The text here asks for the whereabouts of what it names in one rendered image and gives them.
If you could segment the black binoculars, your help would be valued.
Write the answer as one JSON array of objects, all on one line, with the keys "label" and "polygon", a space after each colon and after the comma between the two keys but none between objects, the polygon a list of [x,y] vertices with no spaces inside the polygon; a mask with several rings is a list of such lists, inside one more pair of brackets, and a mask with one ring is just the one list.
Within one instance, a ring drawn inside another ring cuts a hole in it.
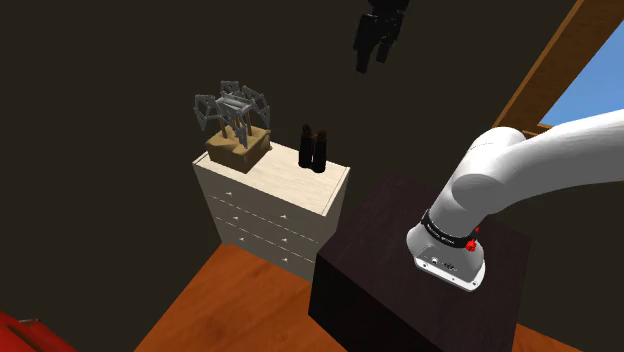
[{"label": "black binoculars", "polygon": [[298,165],[315,173],[323,173],[327,162],[327,131],[312,132],[308,124],[302,126]]}]

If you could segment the pale wooden chest of drawers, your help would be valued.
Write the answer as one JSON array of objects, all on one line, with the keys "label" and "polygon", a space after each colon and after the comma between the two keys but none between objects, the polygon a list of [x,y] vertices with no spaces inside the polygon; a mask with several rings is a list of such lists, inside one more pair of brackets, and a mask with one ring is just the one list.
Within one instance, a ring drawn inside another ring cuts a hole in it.
[{"label": "pale wooden chest of drawers", "polygon": [[316,173],[298,152],[273,142],[246,173],[203,154],[193,168],[222,243],[233,244],[307,281],[335,233],[350,169],[327,162]]}]

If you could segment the red furniture piece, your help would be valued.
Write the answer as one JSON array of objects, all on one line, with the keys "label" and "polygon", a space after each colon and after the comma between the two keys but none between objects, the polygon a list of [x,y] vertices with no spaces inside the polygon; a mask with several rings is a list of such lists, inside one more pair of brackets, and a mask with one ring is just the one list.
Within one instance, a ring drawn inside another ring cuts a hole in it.
[{"label": "red furniture piece", "polygon": [[78,352],[38,318],[17,320],[0,311],[0,352]]}]

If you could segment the grey spider figure brown base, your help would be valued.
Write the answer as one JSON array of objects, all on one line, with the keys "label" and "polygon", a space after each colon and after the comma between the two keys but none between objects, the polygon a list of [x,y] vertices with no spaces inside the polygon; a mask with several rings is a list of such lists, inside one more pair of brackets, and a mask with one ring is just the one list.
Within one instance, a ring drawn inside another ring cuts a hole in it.
[{"label": "grey spider figure brown base", "polygon": [[271,110],[265,96],[238,81],[221,81],[220,96],[197,94],[193,112],[202,131],[210,120],[220,130],[205,142],[210,160],[248,173],[271,149]]}]

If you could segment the wooden framed window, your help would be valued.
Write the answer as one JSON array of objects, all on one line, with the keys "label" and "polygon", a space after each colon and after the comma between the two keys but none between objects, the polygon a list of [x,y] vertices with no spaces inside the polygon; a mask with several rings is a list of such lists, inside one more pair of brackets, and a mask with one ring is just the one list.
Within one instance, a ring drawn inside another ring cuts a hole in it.
[{"label": "wooden framed window", "polygon": [[494,122],[531,138],[624,108],[624,0],[576,0]]}]

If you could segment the dark robot stand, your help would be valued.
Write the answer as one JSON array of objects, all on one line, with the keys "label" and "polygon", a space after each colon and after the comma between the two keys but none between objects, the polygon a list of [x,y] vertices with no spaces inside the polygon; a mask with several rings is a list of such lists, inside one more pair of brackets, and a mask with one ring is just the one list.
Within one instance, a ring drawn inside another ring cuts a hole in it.
[{"label": "dark robot stand", "polygon": [[418,269],[407,248],[434,198],[393,172],[319,251],[309,315],[347,352],[520,352],[529,239],[485,220],[485,279],[465,292]]}]

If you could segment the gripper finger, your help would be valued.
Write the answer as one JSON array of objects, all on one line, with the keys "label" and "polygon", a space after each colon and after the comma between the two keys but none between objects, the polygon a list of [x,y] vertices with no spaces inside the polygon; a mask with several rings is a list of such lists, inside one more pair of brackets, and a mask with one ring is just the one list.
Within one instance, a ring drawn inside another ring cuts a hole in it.
[{"label": "gripper finger", "polygon": [[379,36],[378,50],[376,54],[377,62],[386,62],[392,45],[398,39],[403,18],[403,14],[394,14],[392,16],[379,17],[377,19],[377,32]]},{"label": "gripper finger", "polygon": [[361,16],[356,31],[353,49],[357,52],[356,71],[365,74],[371,53],[381,38],[379,17],[372,14]]}]

